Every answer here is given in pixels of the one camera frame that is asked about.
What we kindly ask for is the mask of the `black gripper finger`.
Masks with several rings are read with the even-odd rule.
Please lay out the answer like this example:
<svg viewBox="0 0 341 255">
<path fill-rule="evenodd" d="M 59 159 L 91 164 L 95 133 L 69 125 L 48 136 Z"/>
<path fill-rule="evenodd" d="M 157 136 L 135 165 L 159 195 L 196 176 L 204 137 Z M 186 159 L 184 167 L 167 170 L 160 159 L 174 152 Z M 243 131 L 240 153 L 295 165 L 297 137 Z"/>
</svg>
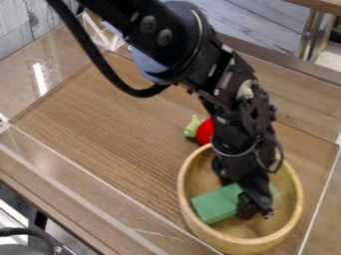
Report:
<svg viewBox="0 0 341 255">
<path fill-rule="evenodd" d="M 256 214 L 256 206 L 244 192 L 238 195 L 235 216 L 242 219 L 250 219 Z"/>
</svg>

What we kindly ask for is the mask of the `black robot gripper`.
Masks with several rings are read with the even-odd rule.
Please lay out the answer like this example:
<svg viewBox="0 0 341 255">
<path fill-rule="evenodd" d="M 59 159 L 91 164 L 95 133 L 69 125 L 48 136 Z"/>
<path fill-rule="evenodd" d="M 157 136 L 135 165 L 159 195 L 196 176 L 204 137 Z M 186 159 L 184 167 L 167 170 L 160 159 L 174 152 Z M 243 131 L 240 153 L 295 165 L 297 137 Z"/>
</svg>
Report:
<svg viewBox="0 0 341 255">
<path fill-rule="evenodd" d="M 272 127 L 276 108 L 240 58 L 218 63 L 199 100 L 212 124 L 212 171 L 224 185 L 242 182 L 256 213 L 267 219 L 274 214 L 267 174 L 278 171 L 283 161 L 279 158 L 274 166 L 275 151 L 283 155 Z"/>
</svg>

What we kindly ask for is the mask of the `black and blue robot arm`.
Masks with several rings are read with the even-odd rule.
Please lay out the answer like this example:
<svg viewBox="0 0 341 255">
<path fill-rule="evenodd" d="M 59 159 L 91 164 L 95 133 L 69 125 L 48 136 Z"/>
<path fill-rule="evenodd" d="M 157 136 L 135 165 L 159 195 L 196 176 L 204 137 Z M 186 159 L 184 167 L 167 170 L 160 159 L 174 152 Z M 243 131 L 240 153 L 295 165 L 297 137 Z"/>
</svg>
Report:
<svg viewBox="0 0 341 255">
<path fill-rule="evenodd" d="M 81 36 L 84 50 L 125 93 L 149 97 L 180 84 L 196 94 L 212 122 L 211 168 L 220 184 L 238 185 L 235 214 L 272 214 L 268 175 L 283 161 L 272 122 L 275 106 L 251 66 L 218 39 L 198 7 L 169 0 L 77 0 L 100 16 L 133 48 L 133 60 L 155 85 L 129 87 L 115 74 L 95 43 Z"/>
</svg>

